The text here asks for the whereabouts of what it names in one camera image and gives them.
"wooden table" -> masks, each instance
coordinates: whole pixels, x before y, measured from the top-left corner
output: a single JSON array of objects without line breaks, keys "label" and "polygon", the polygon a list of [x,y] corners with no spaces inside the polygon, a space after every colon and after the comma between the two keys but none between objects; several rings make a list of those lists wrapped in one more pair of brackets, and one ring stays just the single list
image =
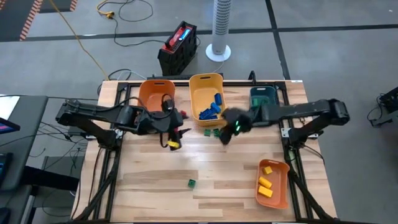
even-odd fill
[{"label": "wooden table", "polygon": [[[114,105],[117,85],[118,82],[114,81],[103,83],[99,105]],[[286,86],[290,104],[307,102],[302,82],[286,81]],[[225,87],[227,106],[249,108],[249,89]],[[139,88],[133,88],[131,96],[138,96],[138,92]],[[185,110],[191,116],[189,87],[176,87],[175,103],[179,110]],[[97,123],[102,128],[109,128],[109,124]],[[301,126],[300,122],[295,121],[295,126]],[[192,118],[185,120],[182,128],[192,130],[184,134],[183,147],[174,152],[160,147],[158,134],[125,135],[111,222],[295,220],[290,191],[287,191],[289,208],[285,210],[263,207],[254,198],[258,162],[261,159],[284,161],[278,125],[254,128],[250,133],[233,138],[227,146],[213,136],[204,136],[204,128],[197,126]],[[307,145],[319,151],[317,141],[307,141]],[[81,198],[75,216],[88,203],[98,150],[97,142],[88,144],[81,172]],[[309,191],[325,211],[335,217],[322,160],[305,150],[301,150],[301,155]],[[93,192],[98,187],[103,156],[102,151]],[[189,179],[197,180],[194,189],[188,188]],[[297,192],[302,216],[305,217],[303,197],[298,188]],[[99,217],[104,217],[105,203],[103,200]]]}]

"white tower fan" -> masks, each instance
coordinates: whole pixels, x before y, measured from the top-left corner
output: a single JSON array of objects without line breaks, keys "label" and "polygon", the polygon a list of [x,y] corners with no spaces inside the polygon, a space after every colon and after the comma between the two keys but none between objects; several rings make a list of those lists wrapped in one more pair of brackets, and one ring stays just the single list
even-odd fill
[{"label": "white tower fan", "polygon": [[226,45],[232,0],[214,0],[213,42],[206,48],[207,57],[214,62],[224,62],[231,56]]}]

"yellow bin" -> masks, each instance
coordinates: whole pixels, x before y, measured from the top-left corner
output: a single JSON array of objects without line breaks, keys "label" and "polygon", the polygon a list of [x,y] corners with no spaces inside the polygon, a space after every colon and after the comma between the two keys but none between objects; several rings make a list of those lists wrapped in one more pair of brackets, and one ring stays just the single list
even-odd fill
[{"label": "yellow bin", "polygon": [[[223,91],[223,77],[217,73],[207,73],[194,75],[189,79],[189,92],[191,95],[191,107],[193,119],[199,126],[215,126],[225,124],[221,119],[221,113],[225,110],[225,99]],[[200,112],[210,108],[210,104],[215,102],[214,95],[221,94],[223,104],[219,106],[221,113],[217,114],[217,119],[199,120]]]}]

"black crate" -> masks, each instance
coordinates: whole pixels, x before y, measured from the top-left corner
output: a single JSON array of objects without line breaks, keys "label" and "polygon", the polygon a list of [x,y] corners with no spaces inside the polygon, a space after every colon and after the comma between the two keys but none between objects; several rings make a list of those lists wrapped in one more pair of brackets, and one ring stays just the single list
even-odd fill
[{"label": "black crate", "polygon": [[[186,30],[190,31],[181,39]],[[182,21],[157,55],[163,76],[181,74],[194,58],[197,47],[197,27]]]}]

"orange bin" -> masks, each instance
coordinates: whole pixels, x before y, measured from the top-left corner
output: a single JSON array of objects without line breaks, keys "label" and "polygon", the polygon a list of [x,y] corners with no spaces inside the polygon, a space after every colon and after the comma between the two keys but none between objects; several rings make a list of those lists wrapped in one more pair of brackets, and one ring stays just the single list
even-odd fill
[{"label": "orange bin", "polygon": [[[224,124],[221,113],[225,110],[225,99],[223,91],[223,77],[217,73],[207,73],[194,75],[189,79],[189,92],[191,95],[191,107],[193,119],[200,126],[214,126]],[[223,104],[219,106],[221,113],[217,114],[217,119],[199,120],[200,112],[210,108],[210,104],[215,101],[214,95],[221,94]]]},{"label": "orange bin", "polygon": [[175,86],[169,80],[146,80],[139,87],[139,98],[148,111],[162,111],[162,96],[167,93],[174,99]]},{"label": "orange bin", "polygon": [[[265,167],[270,166],[272,173],[265,174],[263,170]],[[271,207],[271,208],[287,208],[289,204],[286,201],[286,191],[287,191],[287,172],[290,170],[289,165],[284,162],[273,161],[269,159],[263,159],[259,163],[259,168],[257,171],[257,187],[256,187],[256,200],[260,205]],[[269,180],[271,185],[271,190],[273,191],[272,197],[266,197],[259,194],[259,178],[263,177]]]}]

